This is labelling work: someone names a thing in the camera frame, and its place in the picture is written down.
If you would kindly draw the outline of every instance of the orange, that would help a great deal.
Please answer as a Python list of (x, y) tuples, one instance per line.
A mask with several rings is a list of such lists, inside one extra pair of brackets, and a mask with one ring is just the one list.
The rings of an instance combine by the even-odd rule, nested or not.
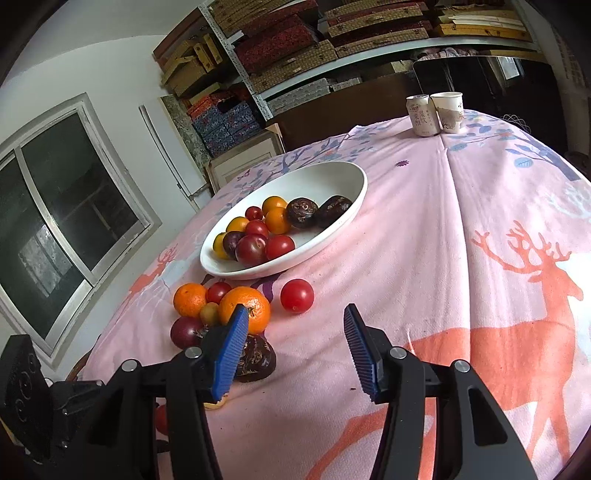
[(199, 318), (199, 312), (207, 303), (207, 289), (199, 283), (185, 283), (173, 298), (174, 309), (181, 317)]
[(220, 323), (228, 324), (234, 308), (239, 303), (248, 309), (248, 333), (258, 335), (264, 332), (271, 318), (271, 305), (255, 288), (236, 287), (226, 293), (220, 302)]

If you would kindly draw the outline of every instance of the white cup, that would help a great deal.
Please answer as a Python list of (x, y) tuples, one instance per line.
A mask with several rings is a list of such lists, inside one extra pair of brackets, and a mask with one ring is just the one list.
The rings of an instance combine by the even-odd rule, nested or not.
[(431, 95), (441, 121), (441, 129), (448, 134), (462, 131), (464, 102), (460, 92), (441, 92)]

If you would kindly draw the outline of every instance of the blue gripper pad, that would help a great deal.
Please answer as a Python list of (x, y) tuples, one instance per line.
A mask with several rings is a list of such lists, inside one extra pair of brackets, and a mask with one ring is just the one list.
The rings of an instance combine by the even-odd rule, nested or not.
[(345, 337), (357, 369), (363, 391), (372, 401), (380, 392), (379, 380), (384, 376), (382, 356), (374, 344), (371, 333), (365, 326), (357, 307), (350, 303), (345, 308)]
[(212, 396), (220, 401), (230, 391), (230, 385), (236, 374), (236, 367), (242, 355), (246, 335), (248, 334), (248, 310), (238, 304), (224, 328), (225, 337), (213, 362)]

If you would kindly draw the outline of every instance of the table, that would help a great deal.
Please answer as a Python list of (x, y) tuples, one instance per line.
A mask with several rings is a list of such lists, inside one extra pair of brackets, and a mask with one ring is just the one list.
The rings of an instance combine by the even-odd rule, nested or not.
[[(124, 360), (167, 361), (176, 288), (218, 278), (202, 242), (260, 185), (306, 164), (360, 165), (368, 192), (353, 223), (306, 262), (254, 285), (271, 300), (267, 379), (233, 385), (208, 413), (224, 477), (369, 478), (385, 418), (361, 391), (343, 334), (355, 303), (368, 325), (424, 361), (470, 361), (541, 480), (561, 469), (591, 424), (591, 184), (514, 125), (466, 111), (466, 132), (417, 138), (408, 117), (356, 127), (253, 167), (225, 186), (132, 286), (90, 355), (84, 379)], [(316, 302), (293, 316), (281, 287), (305, 278)], [(430, 478), (434, 407), (427, 404)], [(170, 467), (161, 462), (162, 478)]]

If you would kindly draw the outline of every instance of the orange tomato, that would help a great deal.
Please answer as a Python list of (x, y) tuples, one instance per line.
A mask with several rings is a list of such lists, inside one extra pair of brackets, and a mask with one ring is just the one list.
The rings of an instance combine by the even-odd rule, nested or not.
[(275, 235), (283, 235), (291, 229), (285, 209), (282, 207), (273, 208), (265, 214), (265, 225)]
[(269, 197), (267, 200), (265, 200), (262, 203), (262, 212), (263, 215), (267, 215), (267, 213), (269, 212), (269, 210), (273, 209), (273, 208), (277, 208), (277, 207), (287, 207), (287, 202), (282, 199), (281, 197), (277, 197), (277, 196), (273, 196), (273, 197)]
[(228, 224), (226, 232), (243, 232), (248, 222), (249, 220), (246, 217), (236, 217)]

